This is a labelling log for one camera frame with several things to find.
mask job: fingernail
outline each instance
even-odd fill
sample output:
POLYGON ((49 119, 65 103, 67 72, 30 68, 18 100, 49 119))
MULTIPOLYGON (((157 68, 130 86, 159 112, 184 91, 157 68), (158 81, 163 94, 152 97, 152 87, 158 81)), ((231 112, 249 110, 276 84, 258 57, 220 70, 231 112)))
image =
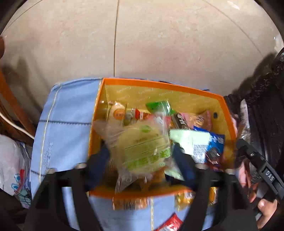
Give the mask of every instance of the fingernail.
POLYGON ((264 206, 264 200, 261 200, 261 201, 258 203, 258 207, 261 209, 263 206, 264 206))

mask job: tile floor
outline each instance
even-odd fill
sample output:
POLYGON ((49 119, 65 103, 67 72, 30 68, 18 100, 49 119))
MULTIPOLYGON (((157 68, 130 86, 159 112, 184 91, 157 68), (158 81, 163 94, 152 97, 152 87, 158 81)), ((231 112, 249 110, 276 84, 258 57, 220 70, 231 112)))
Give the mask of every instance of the tile floor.
POLYGON ((283 47, 253 0, 28 0, 2 36, 0 66, 35 123, 57 82, 135 77, 226 95, 283 47))

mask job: dark seam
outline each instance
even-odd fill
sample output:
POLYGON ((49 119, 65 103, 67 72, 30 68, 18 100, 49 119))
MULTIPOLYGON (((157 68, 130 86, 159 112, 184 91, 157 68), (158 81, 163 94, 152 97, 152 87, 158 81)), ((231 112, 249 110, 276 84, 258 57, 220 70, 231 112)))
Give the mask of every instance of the dark seam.
POLYGON ((33 170, 31 170, 31 173, 34 174, 34 175, 36 175, 36 176, 39 176, 39 173, 37 173, 37 172, 35 172, 35 171, 33 171, 33 170))
MULTIPOLYGON (((39 123, 46 123, 46 120, 39 120, 39 123)), ((72 122, 60 122, 60 121, 48 121, 48 123, 54 123, 59 125, 77 125, 83 127, 90 127, 91 123, 72 123, 72 122)))

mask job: orange box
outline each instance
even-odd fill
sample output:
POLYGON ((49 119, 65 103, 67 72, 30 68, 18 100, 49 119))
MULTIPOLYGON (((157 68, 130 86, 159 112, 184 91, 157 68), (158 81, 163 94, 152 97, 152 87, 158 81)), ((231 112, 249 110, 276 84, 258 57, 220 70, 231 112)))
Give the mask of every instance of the orange box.
MULTIPOLYGON (((96 99, 93 121, 97 119, 107 119, 107 102, 110 101, 118 101, 122 104, 127 104, 127 106, 131 108, 146 110, 145 103, 162 100, 169 101, 172 109, 177 112, 200 114, 205 110, 209 110, 212 115, 216 112, 218 117, 216 119, 212 117, 212 132, 225 134, 223 154, 225 162, 223 167, 233 167, 235 159, 233 151, 236 134, 229 109, 224 98, 220 95, 163 82, 104 78, 101 82, 98 97, 96 99)), ((100 140, 99 135, 92 129, 89 141, 89 156, 98 153, 100 150, 100 140)), ((124 190, 117 194, 114 193, 114 189, 114 186, 110 187, 102 184, 96 187, 95 190, 90 191, 89 194, 110 199, 128 199, 162 196, 190 191, 189 188, 182 185, 161 185, 160 187, 149 188, 147 192, 124 190)))

